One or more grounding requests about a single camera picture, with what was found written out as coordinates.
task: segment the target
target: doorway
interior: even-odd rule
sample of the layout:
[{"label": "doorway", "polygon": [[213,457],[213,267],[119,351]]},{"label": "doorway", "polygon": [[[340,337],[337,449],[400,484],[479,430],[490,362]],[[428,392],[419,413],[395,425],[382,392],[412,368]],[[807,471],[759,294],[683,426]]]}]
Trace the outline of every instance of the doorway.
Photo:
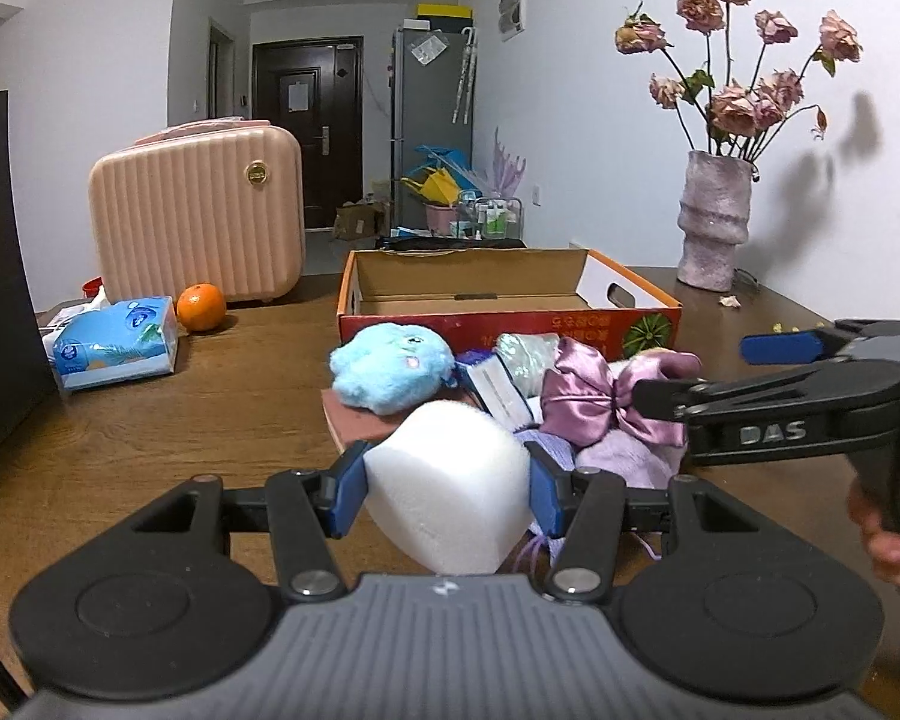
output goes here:
[{"label": "doorway", "polygon": [[207,119],[233,116],[234,70],[233,38],[212,23],[207,50]]},{"label": "doorway", "polygon": [[337,209],[364,193],[362,37],[253,47],[253,117],[300,143],[308,230],[333,226]]}]

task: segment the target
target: yellow bag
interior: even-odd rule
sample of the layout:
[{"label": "yellow bag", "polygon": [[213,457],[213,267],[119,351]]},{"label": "yellow bag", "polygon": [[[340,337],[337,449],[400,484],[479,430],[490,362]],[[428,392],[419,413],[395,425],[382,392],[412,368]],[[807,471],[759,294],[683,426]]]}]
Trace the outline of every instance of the yellow bag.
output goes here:
[{"label": "yellow bag", "polygon": [[439,205],[456,203],[461,189],[450,175],[449,170],[446,167],[441,167],[439,170],[434,167],[425,167],[424,170],[427,172],[427,179],[423,183],[405,176],[400,181],[431,202]]}]

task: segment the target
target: blue gripper pad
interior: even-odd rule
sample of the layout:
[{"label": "blue gripper pad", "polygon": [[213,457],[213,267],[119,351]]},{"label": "blue gripper pad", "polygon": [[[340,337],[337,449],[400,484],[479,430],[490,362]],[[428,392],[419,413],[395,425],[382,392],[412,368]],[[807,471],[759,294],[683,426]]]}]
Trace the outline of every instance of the blue gripper pad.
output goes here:
[{"label": "blue gripper pad", "polygon": [[746,336],[740,341],[740,356],[750,365],[802,365],[823,353],[823,341],[812,330]]},{"label": "blue gripper pad", "polygon": [[550,538],[566,536],[563,510],[557,502],[557,486],[540,461],[530,455],[530,510],[540,530]]},{"label": "blue gripper pad", "polygon": [[370,448],[366,443],[353,445],[347,451],[357,456],[350,461],[337,480],[337,502],[327,515],[330,538],[343,538],[350,531],[353,521],[360,514],[360,507],[367,498],[367,468],[364,454]]}]

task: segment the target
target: human hand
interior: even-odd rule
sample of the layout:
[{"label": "human hand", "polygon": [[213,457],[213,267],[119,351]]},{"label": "human hand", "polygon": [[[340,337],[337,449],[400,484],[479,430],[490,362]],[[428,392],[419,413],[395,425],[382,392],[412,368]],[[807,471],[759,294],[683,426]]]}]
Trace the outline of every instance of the human hand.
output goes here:
[{"label": "human hand", "polygon": [[850,485],[847,513],[860,526],[860,538],[866,553],[874,559],[877,579],[900,586],[900,534],[883,529],[880,507],[864,493],[859,479]]}]

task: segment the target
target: vase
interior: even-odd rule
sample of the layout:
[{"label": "vase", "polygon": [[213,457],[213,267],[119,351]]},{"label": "vase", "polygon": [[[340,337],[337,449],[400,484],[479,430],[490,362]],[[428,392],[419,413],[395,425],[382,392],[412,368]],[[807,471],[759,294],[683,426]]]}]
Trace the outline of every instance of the vase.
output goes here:
[{"label": "vase", "polygon": [[686,237],[677,279],[691,287],[727,292],[734,250],[749,233],[754,166],[736,157],[691,151],[677,226]]}]

